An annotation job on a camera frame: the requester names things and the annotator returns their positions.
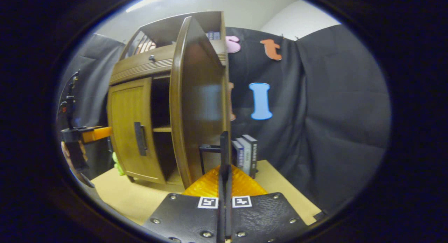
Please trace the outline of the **black book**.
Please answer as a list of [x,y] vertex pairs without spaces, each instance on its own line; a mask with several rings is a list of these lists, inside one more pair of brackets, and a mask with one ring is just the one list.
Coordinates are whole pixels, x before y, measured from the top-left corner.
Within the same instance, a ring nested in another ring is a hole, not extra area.
[[253,138],[252,136],[248,134],[243,134],[242,137],[251,145],[251,168],[250,168],[250,174],[251,178],[255,179],[256,174],[258,172],[257,170],[257,161],[258,161],[258,140],[256,138]]

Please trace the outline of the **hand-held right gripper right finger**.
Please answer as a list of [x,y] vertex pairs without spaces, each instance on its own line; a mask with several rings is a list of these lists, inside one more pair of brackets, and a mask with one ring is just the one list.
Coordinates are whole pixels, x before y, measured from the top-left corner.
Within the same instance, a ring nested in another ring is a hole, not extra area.
[[285,243],[307,228],[285,195],[264,193],[255,179],[226,164],[226,240]]

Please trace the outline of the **wooden shoe cabinet door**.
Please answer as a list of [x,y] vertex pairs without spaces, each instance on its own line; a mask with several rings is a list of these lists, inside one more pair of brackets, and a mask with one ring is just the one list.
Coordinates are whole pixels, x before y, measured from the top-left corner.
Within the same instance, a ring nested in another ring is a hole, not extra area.
[[153,140],[151,94],[151,78],[112,85],[108,92],[108,123],[112,127],[113,149],[130,181],[138,178],[165,184]]
[[200,23],[188,16],[181,24],[170,74],[171,137],[185,188],[203,176],[199,146],[219,145],[230,130],[229,76]]

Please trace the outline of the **grey book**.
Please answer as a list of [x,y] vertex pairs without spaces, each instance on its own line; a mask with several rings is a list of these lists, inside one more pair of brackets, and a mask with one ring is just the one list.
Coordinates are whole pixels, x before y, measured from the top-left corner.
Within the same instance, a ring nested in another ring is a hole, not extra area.
[[252,159],[252,144],[245,138],[236,139],[243,147],[243,165],[242,171],[248,176],[251,176],[251,159]]

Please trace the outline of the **wooden double-door shoe cabinet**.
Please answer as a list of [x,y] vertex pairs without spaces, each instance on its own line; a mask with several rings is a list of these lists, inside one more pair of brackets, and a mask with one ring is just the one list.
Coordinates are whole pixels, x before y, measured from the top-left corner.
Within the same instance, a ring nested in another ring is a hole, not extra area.
[[[174,15],[139,27],[125,46],[119,61],[115,64],[109,82],[122,84],[142,78],[152,79],[150,110],[155,150],[162,167],[166,183],[183,186],[177,168],[171,136],[169,87],[174,50],[182,22],[192,15],[206,33],[220,32],[221,40],[211,40],[226,67],[229,76],[228,52],[226,47],[226,26],[223,11],[191,12]],[[231,88],[228,81],[229,120],[231,122]],[[221,164],[220,155],[199,153],[203,174],[209,167]]]

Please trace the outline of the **green frog toy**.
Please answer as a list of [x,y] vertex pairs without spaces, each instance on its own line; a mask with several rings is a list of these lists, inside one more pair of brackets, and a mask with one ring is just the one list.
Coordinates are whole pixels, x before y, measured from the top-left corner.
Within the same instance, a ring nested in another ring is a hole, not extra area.
[[122,166],[119,163],[119,160],[118,160],[116,152],[112,152],[112,160],[114,162],[114,168],[117,170],[118,174],[120,176],[125,175],[124,170],[123,170]]

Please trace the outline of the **black tripod stand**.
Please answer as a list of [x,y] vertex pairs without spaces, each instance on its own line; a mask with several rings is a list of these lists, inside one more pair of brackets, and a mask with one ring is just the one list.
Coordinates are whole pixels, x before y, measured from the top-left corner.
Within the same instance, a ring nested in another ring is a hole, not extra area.
[[75,84],[79,78],[80,70],[74,72],[72,76],[69,78],[69,80],[66,83],[66,93],[64,98],[59,100],[59,107],[58,107],[58,114],[65,114],[66,122],[68,125],[68,128],[70,130],[74,129],[73,126],[73,118],[74,118],[74,103],[75,103],[75,96],[73,94],[73,89],[75,87]]

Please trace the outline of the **black backdrop cloth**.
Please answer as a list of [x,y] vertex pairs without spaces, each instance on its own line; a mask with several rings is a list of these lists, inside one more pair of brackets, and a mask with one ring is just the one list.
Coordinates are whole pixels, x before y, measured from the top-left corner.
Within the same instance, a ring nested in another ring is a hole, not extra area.
[[259,141],[267,160],[327,214],[350,203],[388,146],[391,102],[373,55],[343,25],[296,41],[227,27],[236,119],[231,134]]

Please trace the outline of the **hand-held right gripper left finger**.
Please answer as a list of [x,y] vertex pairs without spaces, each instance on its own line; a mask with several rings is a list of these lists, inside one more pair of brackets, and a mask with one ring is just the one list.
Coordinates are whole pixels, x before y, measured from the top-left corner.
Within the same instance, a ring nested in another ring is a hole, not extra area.
[[220,144],[199,147],[199,152],[220,153],[218,197],[168,194],[144,228],[174,243],[225,243],[226,238],[226,133]]

